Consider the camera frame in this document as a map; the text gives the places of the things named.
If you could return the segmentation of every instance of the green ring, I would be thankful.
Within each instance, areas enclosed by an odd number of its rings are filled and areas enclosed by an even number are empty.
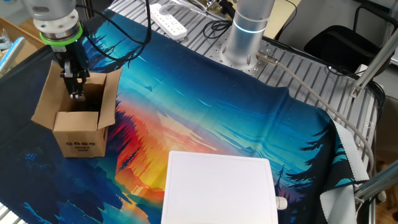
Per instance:
[[[79,24],[79,30],[78,30],[77,34],[74,37],[72,37],[71,39],[64,40],[64,41],[52,41],[52,40],[46,39],[42,35],[42,33],[40,33],[40,38],[42,39],[42,41],[45,44],[48,44],[48,45],[54,46],[54,47],[62,47],[62,46],[66,46],[66,45],[71,44],[74,41],[78,40],[81,37],[81,35],[83,35],[83,28],[81,28],[81,25]]]

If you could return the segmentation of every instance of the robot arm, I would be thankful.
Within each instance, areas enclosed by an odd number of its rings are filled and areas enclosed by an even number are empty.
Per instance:
[[[73,99],[84,99],[83,84],[88,73],[88,58],[78,39],[83,35],[75,9],[75,0],[22,0],[40,37],[53,49],[63,68],[68,93]]]

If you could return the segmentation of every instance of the power strip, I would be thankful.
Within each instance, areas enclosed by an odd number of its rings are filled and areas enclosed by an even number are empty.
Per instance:
[[[159,13],[162,7],[159,3],[152,4],[150,7],[150,18],[172,39],[183,40],[188,30],[173,15],[161,15]]]

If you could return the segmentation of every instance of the metal table surface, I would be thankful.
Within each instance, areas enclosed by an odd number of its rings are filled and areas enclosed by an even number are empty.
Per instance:
[[[167,4],[169,2],[171,1],[150,0],[151,4]],[[114,2],[109,9],[142,25],[147,25],[144,1],[119,0]],[[180,21],[188,30],[187,37],[183,41],[179,41],[180,44],[212,60],[229,66],[223,62],[219,56],[221,46],[228,38],[229,32],[226,32],[218,39],[207,39],[202,34],[202,30],[208,22],[217,19],[217,17],[198,13],[192,9],[186,7],[172,7],[171,10],[169,10],[169,13]],[[152,30],[166,35],[153,21]],[[220,33],[213,32],[210,28],[205,32],[213,36]],[[377,120],[377,107],[374,96],[369,90],[365,89],[357,99],[354,100],[350,97],[350,89],[354,84],[353,79],[336,76],[330,73],[326,69],[326,66],[321,63],[301,57],[287,50],[282,50],[265,41],[261,42],[260,49],[288,66],[291,71],[295,72],[297,76],[312,87],[321,97],[326,99],[332,107],[362,131],[362,134],[368,139],[369,144],[372,144]],[[246,70],[244,72],[270,86],[287,86],[291,97],[307,104],[323,108],[324,110],[326,109],[314,96],[310,95],[304,87],[293,80],[293,78],[286,74],[281,68],[273,67],[266,63],[258,63],[258,66],[255,67],[254,70]],[[347,128],[347,126],[342,123],[340,119],[335,118],[335,115],[330,111],[326,110],[326,112],[328,112],[332,119]],[[360,140],[355,135],[354,138],[359,146],[359,153],[362,155],[364,163],[367,164],[368,158],[366,156],[364,157],[362,153],[363,148],[359,145]]]

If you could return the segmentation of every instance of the open cardboard box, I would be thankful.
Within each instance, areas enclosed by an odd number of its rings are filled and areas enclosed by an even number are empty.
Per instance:
[[[10,39],[13,42],[19,37],[23,37],[26,40],[25,45],[16,56],[14,62],[11,65],[11,68],[15,67],[17,64],[21,63],[27,57],[31,56],[34,52],[37,51],[37,49],[40,49],[43,46],[45,46],[45,43],[43,43],[40,39],[34,37],[32,34],[22,30],[20,27],[15,26],[14,24],[8,22],[7,20],[0,18],[0,33],[3,29],[7,32],[7,35],[10,37]],[[6,51],[3,51],[2,54],[0,54],[0,60],[5,54]]]
[[[121,71],[90,73],[83,86],[86,100],[77,101],[60,78],[62,68],[52,62],[32,121],[53,131],[65,157],[105,156]]]

